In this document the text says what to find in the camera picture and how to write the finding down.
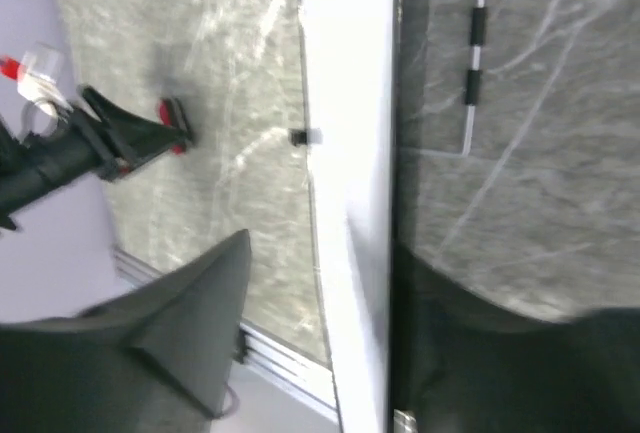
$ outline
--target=black object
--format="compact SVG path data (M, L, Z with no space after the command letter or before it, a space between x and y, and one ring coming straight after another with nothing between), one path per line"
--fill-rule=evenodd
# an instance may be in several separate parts
M289 130L289 142L293 146L302 146L309 144L309 133L307 130L299 130L292 128Z
M467 70L467 81L465 86L464 104L476 106L480 100L480 81L482 80L482 70Z
M135 170L188 139L188 133L135 116L90 86L81 97L98 116L80 106L60 110L52 135L31 134L20 142L0 123L0 227L15 230L9 215L95 171L107 181Z
M484 46L487 36L487 7L476 6L471 10L470 46Z
M249 343L247 341L247 333L240 328L238 336L236 337L236 349L234 351L233 359L241 365L244 365L248 354Z
M394 277L392 397L419 433L640 431L640 310L520 317L403 247Z
M201 433L223 412L248 232L85 311L0 326L0 431Z

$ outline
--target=glass panel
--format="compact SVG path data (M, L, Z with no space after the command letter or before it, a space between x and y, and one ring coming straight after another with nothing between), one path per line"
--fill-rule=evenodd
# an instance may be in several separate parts
M123 248L167 272L232 231L254 250L249 321L326 359L313 269L297 0L59 0L78 81L199 145L108 187Z
M624 86L638 3L589 16L582 1L403 4L401 240L492 302L553 322L640 302L640 183L629 173L640 135L627 131L638 93ZM483 4L486 45L470 56L471 9ZM471 151L446 156L459 149L465 71L478 58Z

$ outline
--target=red cap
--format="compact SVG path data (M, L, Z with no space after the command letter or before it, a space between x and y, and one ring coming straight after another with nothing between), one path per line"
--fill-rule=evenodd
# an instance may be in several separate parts
M18 79L18 69L20 68L20 62L10 58L8 56L3 56L0 58L0 73L2 73L7 78L11 78L12 80Z

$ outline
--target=red clip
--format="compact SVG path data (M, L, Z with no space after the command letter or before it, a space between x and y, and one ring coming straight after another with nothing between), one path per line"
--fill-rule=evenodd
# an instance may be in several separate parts
M160 101L160 104L158 105L158 116L160 117L160 121L165 126L171 126L175 128L176 125L174 125L173 118L171 118L171 107L169 106L168 101L169 100ZM171 150L176 155L181 155L186 151L183 145L176 145L171 148Z
M20 69L20 62L10 58L8 56L3 56L0 58L0 73L2 73L7 78L11 78L12 80L18 79L18 70Z

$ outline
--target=marble wall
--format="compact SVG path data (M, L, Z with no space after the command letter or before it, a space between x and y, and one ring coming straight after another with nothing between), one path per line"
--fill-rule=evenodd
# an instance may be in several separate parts
M108 188L123 248L161 271L251 231L246 317L324 359L313 270L298 0L58 0L78 79L141 116L179 96L198 134Z
M401 240L516 311L640 305L640 1L487 0L481 100L460 149L475 0L404 0Z

